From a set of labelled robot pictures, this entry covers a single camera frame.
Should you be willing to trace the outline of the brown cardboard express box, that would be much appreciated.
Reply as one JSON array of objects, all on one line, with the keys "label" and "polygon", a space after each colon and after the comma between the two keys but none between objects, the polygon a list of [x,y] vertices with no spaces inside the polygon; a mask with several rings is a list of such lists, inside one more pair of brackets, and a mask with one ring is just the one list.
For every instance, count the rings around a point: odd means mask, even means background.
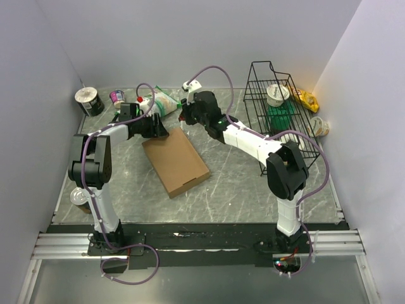
[{"label": "brown cardboard express box", "polygon": [[149,139],[142,146],[171,199],[186,193],[211,175],[209,168],[179,127],[169,131],[168,137]]}]

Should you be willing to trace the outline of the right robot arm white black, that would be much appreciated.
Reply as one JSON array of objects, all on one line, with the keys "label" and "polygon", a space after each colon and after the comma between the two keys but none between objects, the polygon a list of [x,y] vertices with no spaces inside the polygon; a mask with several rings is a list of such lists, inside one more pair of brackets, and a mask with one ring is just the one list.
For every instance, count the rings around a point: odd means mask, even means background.
[{"label": "right robot arm white black", "polygon": [[211,91],[188,93],[181,105],[180,121],[202,125],[211,138],[247,153],[265,166],[268,187],[278,203],[277,246],[291,252],[302,235],[298,202],[309,177],[298,144],[266,140],[236,118],[227,117]]}]

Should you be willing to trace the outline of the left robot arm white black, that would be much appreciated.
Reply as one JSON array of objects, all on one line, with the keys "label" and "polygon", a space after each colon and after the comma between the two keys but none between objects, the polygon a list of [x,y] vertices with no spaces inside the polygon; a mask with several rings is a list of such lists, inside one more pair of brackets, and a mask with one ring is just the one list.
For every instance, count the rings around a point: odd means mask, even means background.
[{"label": "left robot arm white black", "polygon": [[152,108],[140,109],[137,103],[124,103],[123,108],[107,126],[88,134],[75,134],[70,147],[68,177],[83,192],[94,219],[91,242],[117,255],[125,244],[122,223],[116,214],[109,190],[113,173],[113,146],[135,135],[143,138],[169,136],[160,114]]}]

